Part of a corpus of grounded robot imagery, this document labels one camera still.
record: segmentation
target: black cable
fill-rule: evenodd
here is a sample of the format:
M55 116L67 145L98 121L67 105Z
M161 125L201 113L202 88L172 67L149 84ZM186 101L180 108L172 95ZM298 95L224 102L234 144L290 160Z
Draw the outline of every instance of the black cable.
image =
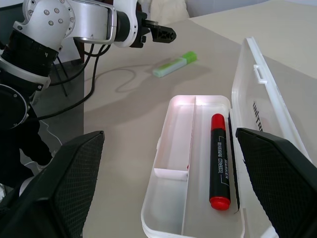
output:
M58 56L57 56L57 60L58 60L58 62L59 62L59 64L60 64L60 67L61 67L61 69L63 70L63 72L64 72L66 78L68 78L68 74L67 74L67 72L66 72L66 70L65 70L65 68L64 68L64 66L63 66L63 64L62 64L62 62L60 61L60 58L59 58Z
M92 52L93 52L93 49L94 49L94 44L91 45L89 53L92 53ZM78 73L76 73L75 75L73 75L73 76L71 76L70 78L67 78L66 80L63 80L63 81L61 81L61 82L51 83L50 86L56 86L56 85L60 85L60 84L63 84L63 83L67 83L67 82L70 82L71 80L77 78L77 77L84 71L84 69L86 68L86 66L87 66L87 64L88 64L88 62L89 62L89 60L90 60L90 57L91 57L91 56L88 56L88 57L87 57L84 66L79 70Z
M102 50L104 49L104 47L105 47L105 45L101 46L101 48L100 48L98 54L100 54L100 53L102 52ZM95 61L94 72L93 72L93 78L92 78L92 83L91 83L91 90L90 90L90 92L87 94L86 97L84 97L82 100L80 100L79 102L75 103L74 105L69 106L69 107L67 107L67 108L65 108L65 109L63 109L63 110L61 110L61 111L58 111L58 112L56 112L56 113L52 113L52 114L49 114L49 115L46 115L46 116L42 116L42 117L39 117L39 118L32 118L32 119L27 120L26 122L28 122L28 121L44 120L44 119L47 119L47 118L55 117L55 116L57 116L57 115L59 115L59 114L62 114L62 113L64 113L64 112L66 112L66 111L69 111L69 110L75 108L76 106L78 106L78 105L82 104L83 102L85 102L86 100L88 100L88 99L93 95L93 93L94 93L94 91L95 91L96 71L97 71L97 64L98 64L99 57L100 57L100 56L98 56L98 57L96 58L96 61Z
M84 53L85 53L85 55L91 56L91 57L103 56L110 49L110 46L111 45L108 45L107 48L105 48L105 50L103 52L101 52L100 54L91 54L90 52L86 52L86 51L84 51Z

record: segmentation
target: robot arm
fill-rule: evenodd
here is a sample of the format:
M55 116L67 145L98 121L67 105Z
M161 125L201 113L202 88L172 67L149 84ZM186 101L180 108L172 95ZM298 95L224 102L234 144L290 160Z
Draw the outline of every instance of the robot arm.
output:
M24 22L15 22L10 42L0 56L0 130L25 122L29 104L48 88L52 63L61 42L76 40L118 47L142 48L145 34L170 43L173 29L146 20L136 12L137 0L25 0Z

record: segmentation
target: green highlighter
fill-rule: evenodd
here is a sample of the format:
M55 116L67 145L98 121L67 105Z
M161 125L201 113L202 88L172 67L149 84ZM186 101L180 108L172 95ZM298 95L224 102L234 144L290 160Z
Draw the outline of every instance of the green highlighter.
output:
M193 51L190 51L184 54L182 57L179 57L170 63L164 64L154 69L153 74L156 77L161 78L196 60L197 60L196 53Z

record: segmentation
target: white cable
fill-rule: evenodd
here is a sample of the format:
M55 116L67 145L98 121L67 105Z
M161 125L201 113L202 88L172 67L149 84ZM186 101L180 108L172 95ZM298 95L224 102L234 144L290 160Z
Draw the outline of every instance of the white cable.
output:
M52 136L54 136L54 137L59 141L60 145L63 145L62 142L60 141L60 139L59 139L56 135L54 135L53 133L51 133L51 132L49 131L49 125L46 124L46 123L45 123L44 121L42 121L42 120L41 120L40 122L42 122L44 125L46 125L46 126L47 126L46 131L47 131L49 134L51 134Z
M42 122L44 125L46 125L46 131L47 131L49 134L51 134L52 136L54 136L54 137L59 141L60 145L63 145L62 142L60 141L60 139L59 139L56 135L54 135L53 133L51 133L51 132L49 131L49 125L46 124L46 123L45 123L44 121L42 121L42 120L41 120L40 122ZM30 162L26 163L24 166L27 166L27 165L32 164L32 163L36 163L36 162L35 162L35 161L30 161Z
M26 163L24 166L27 166L27 165L29 165L29 164L31 164L31 163L35 163L35 161L28 162L28 163Z

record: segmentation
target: beige table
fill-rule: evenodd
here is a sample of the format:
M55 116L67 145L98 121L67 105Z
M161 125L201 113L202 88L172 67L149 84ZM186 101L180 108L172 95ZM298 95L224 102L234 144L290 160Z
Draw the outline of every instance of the beige table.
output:
M112 47L99 62L95 94L85 104L85 132L104 130L106 141L95 196L84 226L85 238L143 238L141 207L169 100L175 95L224 95L231 87L240 52L233 42L196 23L175 23L177 41L148 42L143 50ZM199 60L165 78L151 71L192 50ZM310 156L316 155L316 110L307 110L305 92L317 98L317 81L266 58ZM86 69L90 90L93 62Z
M270 0L191 20L239 44L254 36L263 55L317 78L317 6Z

